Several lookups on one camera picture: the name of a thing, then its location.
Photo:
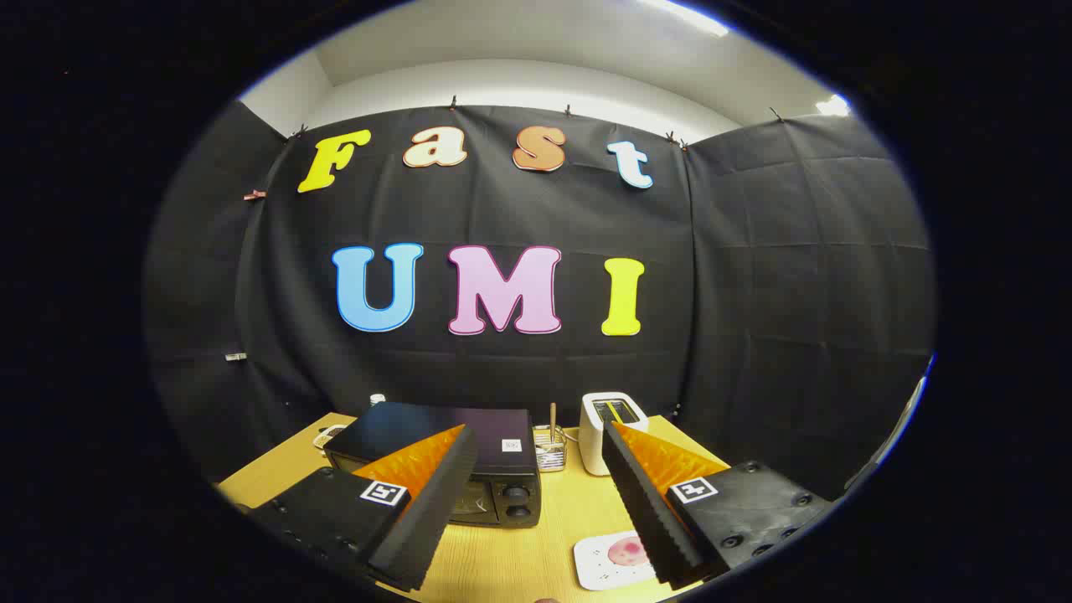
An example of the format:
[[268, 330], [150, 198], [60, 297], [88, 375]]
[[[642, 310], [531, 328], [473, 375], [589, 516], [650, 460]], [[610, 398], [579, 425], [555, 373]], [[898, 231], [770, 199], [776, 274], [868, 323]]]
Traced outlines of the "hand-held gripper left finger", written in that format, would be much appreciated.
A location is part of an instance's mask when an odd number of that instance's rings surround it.
[[345, 579], [417, 590], [477, 451], [474, 430], [458, 425], [360, 468], [318, 468], [253, 508], [251, 519]]

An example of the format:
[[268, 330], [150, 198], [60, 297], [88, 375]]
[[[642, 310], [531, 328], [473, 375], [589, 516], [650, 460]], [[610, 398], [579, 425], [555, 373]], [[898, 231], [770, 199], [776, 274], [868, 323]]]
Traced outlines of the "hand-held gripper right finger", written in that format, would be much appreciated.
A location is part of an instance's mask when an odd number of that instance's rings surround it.
[[620, 421], [602, 459], [660, 583], [718, 579], [771, 556], [833, 502], [758, 461], [711, 461]]

